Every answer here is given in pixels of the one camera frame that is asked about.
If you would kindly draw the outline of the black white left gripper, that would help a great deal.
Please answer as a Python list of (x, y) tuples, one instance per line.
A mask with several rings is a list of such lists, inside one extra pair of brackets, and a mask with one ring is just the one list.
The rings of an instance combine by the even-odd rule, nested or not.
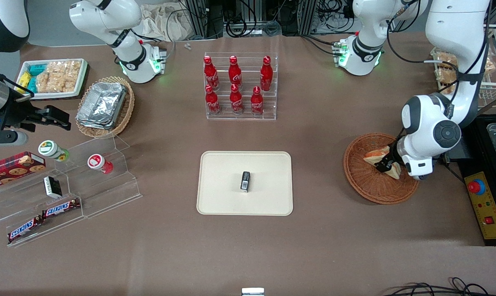
[(388, 147), (389, 153), (385, 159), (374, 163), (379, 172), (389, 172), (394, 164), (402, 163), (409, 176), (416, 180), (424, 179), (432, 173), (432, 157), (436, 154), (436, 140), (432, 137), (401, 137)]

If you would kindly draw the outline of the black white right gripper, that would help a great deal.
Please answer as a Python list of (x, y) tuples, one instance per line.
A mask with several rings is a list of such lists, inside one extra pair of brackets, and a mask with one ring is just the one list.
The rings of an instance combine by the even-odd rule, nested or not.
[(34, 107), (30, 98), (30, 95), (22, 95), (19, 92), (9, 94), (5, 105), (0, 109), (0, 130), (14, 127), (34, 132), (36, 124), (71, 130), (70, 122), (60, 121), (69, 120), (69, 113), (54, 106), (45, 106), (42, 109)]

